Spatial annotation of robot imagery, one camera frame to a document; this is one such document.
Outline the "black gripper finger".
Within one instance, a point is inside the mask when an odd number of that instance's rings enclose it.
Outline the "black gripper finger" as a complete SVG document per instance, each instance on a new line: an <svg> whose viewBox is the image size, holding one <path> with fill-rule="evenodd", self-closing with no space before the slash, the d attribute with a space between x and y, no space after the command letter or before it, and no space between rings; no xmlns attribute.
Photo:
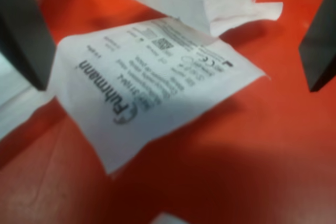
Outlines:
<svg viewBox="0 0 336 224"><path fill-rule="evenodd" d="M335 77L335 0L323 0L299 46L309 91Z"/></svg>
<svg viewBox="0 0 336 224"><path fill-rule="evenodd" d="M37 90L46 90L56 45L37 0L1 0L1 53Z"/></svg>

